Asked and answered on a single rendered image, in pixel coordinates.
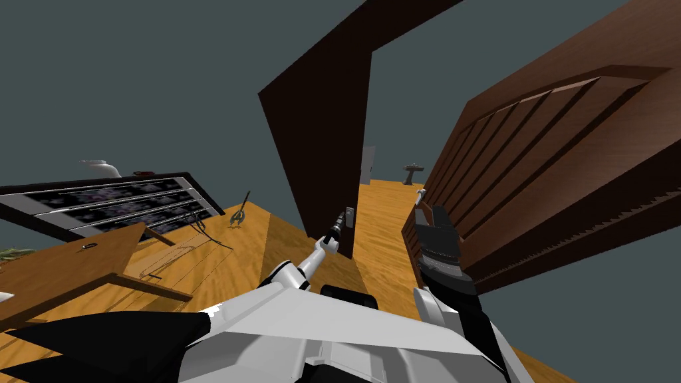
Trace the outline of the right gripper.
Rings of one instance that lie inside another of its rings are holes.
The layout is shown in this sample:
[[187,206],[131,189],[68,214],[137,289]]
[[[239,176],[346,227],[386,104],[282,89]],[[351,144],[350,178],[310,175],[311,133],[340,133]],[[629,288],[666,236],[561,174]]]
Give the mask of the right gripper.
[[433,224],[422,209],[414,210],[416,233],[421,246],[422,255],[439,261],[458,261],[461,256],[460,236],[444,205],[432,205]]

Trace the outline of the black and white cabinet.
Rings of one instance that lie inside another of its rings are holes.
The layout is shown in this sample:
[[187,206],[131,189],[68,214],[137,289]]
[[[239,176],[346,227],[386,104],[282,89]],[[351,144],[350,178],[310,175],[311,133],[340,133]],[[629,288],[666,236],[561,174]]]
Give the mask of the black and white cabinet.
[[0,187],[0,219],[64,242],[139,222],[165,234],[223,214],[189,172]]

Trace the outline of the brown wooden table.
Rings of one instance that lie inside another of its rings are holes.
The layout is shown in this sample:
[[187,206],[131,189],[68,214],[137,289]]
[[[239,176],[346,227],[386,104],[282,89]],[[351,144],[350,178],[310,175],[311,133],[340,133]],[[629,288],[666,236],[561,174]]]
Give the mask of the brown wooden table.
[[144,293],[188,302],[192,295],[124,274],[148,228],[136,223],[114,231],[38,251],[4,266],[0,292],[0,333],[29,326],[51,309],[111,283]]

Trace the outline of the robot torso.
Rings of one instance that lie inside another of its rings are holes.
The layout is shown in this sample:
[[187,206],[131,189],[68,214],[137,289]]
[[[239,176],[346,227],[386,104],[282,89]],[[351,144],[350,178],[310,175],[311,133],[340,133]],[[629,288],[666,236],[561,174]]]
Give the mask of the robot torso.
[[459,314],[416,289],[420,320],[272,283],[208,307],[207,335],[179,383],[533,383],[498,330],[501,362],[463,336]]

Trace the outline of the small black floor stand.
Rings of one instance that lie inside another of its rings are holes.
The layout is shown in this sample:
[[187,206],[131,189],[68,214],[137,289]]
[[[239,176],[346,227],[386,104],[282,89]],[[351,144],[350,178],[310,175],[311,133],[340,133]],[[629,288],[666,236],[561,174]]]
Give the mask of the small black floor stand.
[[246,196],[244,197],[244,200],[241,203],[241,206],[239,207],[239,209],[231,216],[230,221],[229,221],[231,228],[239,226],[245,220],[245,210],[244,209],[245,209],[245,205],[246,205],[246,203],[249,199],[250,193],[251,193],[251,191],[249,190],[246,193]]

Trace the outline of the grey door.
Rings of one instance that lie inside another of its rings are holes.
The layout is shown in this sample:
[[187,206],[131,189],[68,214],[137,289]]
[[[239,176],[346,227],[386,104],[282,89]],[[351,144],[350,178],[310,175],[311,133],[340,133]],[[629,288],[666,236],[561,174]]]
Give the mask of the grey door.
[[374,163],[376,146],[365,146],[362,149],[362,162],[361,162],[361,173],[360,173],[360,183],[369,185],[371,181],[372,167]]

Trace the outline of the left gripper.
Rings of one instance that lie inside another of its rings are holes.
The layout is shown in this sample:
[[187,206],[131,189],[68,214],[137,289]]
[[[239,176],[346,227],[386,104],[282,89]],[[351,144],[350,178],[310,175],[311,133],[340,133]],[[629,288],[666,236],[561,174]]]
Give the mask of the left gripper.
[[333,239],[335,242],[339,242],[341,237],[341,231],[346,225],[346,213],[342,212],[336,219],[334,225],[329,229],[328,233],[324,237],[324,244],[328,245]]

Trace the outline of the brown panelled door leaf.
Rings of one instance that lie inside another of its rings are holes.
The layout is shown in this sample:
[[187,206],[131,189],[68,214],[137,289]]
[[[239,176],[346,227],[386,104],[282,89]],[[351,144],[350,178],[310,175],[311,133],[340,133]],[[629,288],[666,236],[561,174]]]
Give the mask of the brown panelled door leaf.
[[480,293],[681,227],[681,0],[628,0],[471,99],[425,189]]

